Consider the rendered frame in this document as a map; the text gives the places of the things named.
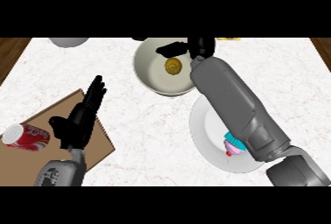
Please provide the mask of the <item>yellow lemon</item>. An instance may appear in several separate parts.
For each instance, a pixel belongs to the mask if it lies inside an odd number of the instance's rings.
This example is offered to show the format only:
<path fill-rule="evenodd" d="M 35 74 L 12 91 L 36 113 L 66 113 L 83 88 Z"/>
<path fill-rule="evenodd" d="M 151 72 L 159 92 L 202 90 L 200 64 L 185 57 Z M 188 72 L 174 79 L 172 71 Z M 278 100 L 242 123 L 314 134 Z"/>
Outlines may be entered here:
<path fill-rule="evenodd" d="M 182 71 L 182 62 L 177 58 L 169 58 L 165 64 L 166 71 L 169 74 L 177 75 Z"/>

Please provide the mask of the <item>brown cutting board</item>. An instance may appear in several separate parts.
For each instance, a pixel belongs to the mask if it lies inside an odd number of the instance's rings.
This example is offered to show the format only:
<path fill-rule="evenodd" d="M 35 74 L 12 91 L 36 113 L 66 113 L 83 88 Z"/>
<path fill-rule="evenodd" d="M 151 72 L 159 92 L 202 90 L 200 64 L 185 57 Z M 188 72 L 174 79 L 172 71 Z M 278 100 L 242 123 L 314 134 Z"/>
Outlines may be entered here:
<path fill-rule="evenodd" d="M 79 102 L 83 101 L 85 92 L 79 89 L 63 98 L 44 111 L 32 116 L 24 123 L 46 130 L 54 134 L 48 123 L 52 116 L 69 117 L 70 112 Z M 86 147 L 88 170 L 103 161 L 116 150 L 107 131 L 100 120 L 95 121 L 94 133 Z M 38 174 L 51 160 L 70 160 L 72 155 L 67 150 L 60 148 L 60 140 L 51 136 L 46 148 L 33 152 L 8 147 L 0 136 L 0 186 L 32 186 L 38 180 Z"/>

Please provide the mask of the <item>white plate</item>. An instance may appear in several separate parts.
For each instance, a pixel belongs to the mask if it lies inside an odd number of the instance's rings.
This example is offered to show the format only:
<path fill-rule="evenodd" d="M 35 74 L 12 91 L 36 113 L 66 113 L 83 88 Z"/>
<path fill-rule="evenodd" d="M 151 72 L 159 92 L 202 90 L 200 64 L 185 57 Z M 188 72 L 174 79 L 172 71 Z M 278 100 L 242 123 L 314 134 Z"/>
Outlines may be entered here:
<path fill-rule="evenodd" d="M 255 160 L 249 150 L 243 150 L 240 154 L 227 150 L 224 141 L 230 130 L 205 95 L 193 106 L 190 125 L 197 149 L 219 169 L 233 173 L 247 173 L 265 164 Z"/>

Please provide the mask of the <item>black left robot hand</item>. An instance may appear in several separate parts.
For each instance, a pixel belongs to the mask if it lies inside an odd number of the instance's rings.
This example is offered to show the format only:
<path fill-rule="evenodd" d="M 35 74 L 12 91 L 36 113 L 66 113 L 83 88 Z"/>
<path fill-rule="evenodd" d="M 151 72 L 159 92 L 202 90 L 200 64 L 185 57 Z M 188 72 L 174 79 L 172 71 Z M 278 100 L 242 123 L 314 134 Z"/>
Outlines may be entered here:
<path fill-rule="evenodd" d="M 69 118 L 51 117 L 49 124 L 55 138 L 61 140 L 61 149 L 83 149 L 88 146 L 107 91 L 103 76 L 98 75 L 91 83 L 83 102 L 73 108 Z"/>

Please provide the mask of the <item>grey round bowl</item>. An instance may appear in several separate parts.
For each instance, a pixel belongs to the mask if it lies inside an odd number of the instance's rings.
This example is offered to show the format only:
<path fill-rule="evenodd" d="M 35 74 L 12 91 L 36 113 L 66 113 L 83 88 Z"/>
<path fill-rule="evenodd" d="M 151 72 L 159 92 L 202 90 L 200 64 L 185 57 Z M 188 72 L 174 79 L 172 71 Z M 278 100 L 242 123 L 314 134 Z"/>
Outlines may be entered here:
<path fill-rule="evenodd" d="M 51 38 L 52 43 L 63 48 L 80 46 L 88 40 L 88 38 Z"/>

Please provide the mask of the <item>pink and teal cupcake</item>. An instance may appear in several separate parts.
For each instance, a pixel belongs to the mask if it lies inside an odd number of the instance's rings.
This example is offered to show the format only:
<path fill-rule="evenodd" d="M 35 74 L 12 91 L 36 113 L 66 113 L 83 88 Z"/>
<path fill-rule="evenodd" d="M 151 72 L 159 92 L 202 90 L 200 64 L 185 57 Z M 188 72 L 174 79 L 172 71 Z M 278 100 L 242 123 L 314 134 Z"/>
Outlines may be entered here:
<path fill-rule="evenodd" d="M 224 137 L 224 145 L 227 149 L 227 155 L 230 157 L 233 155 L 240 155 L 244 151 L 247 151 L 244 143 L 234 137 L 231 132 L 228 132 Z"/>

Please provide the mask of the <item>red soda can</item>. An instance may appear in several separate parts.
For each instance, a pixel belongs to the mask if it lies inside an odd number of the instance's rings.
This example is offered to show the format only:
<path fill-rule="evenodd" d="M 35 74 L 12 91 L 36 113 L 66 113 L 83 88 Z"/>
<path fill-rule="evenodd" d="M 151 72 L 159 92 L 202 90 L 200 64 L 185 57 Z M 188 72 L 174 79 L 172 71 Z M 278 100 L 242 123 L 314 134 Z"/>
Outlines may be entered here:
<path fill-rule="evenodd" d="M 49 139 L 49 132 L 26 123 L 12 125 L 4 134 L 5 145 L 29 151 L 44 150 Z"/>

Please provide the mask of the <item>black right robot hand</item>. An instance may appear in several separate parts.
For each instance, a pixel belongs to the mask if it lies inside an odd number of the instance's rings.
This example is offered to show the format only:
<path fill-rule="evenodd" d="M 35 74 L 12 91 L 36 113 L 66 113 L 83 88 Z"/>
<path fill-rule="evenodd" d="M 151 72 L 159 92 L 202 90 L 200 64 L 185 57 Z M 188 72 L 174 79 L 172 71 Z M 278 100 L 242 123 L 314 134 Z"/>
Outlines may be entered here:
<path fill-rule="evenodd" d="M 177 41 L 157 48 L 156 52 L 166 58 L 175 58 L 185 53 L 196 59 L 199 56 L 206 59 L 215 54 L 215 38 L 188 38 L 188 42 Z"/>

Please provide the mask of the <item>beige bowl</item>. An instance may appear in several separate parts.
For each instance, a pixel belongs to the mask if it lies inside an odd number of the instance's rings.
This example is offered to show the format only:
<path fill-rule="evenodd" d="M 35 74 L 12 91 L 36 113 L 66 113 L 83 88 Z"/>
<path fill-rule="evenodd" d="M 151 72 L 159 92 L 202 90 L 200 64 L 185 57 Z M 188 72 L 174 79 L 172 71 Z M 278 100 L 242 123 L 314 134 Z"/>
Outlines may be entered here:
<path fill-rule="evenodd" d="M 134 58 L 134 67 L 143 85 L 165 96 L 185 95 L 194 90 L 191 80 L 191 55 L 185 53 L 177 56 L 182 69 L 179 74 L 166 71 L 168 58 L 157 53 L 157 48 L 174 42 L 188 42 L 187 38 L 147 38 L 141 43 Z"/>

